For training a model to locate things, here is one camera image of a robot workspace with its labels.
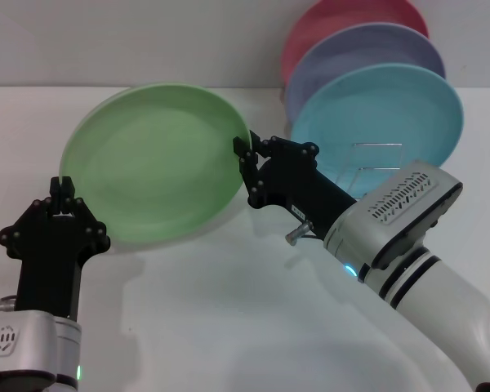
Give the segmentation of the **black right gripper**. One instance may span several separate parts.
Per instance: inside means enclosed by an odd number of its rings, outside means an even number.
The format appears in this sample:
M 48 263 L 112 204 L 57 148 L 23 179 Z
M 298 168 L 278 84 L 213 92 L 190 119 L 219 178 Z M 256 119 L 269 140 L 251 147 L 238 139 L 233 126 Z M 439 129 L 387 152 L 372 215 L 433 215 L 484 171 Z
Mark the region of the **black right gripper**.
M 249 133 L 251 146 L 238 136 L 233 138 L 249 205 L 283 207 L 316 237 L 325 237 L 356 200 L 318 170 L 319 147 L 277 136 L 262 140 L 254 131 Z

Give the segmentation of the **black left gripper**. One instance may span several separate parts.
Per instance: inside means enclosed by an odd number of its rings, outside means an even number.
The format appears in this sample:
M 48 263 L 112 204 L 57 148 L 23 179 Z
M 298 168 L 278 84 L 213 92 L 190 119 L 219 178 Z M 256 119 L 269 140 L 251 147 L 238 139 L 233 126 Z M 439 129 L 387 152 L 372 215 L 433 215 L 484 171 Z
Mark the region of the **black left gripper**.
M 15 224 L 0 230 L 0 245 L 21 261 L 15 311 L 39 310 L 75 321 L 82 268 L 110 248 L 104 223 L 82 198 L 70 176 L 54 176 L 50 198 L 35 200 Z

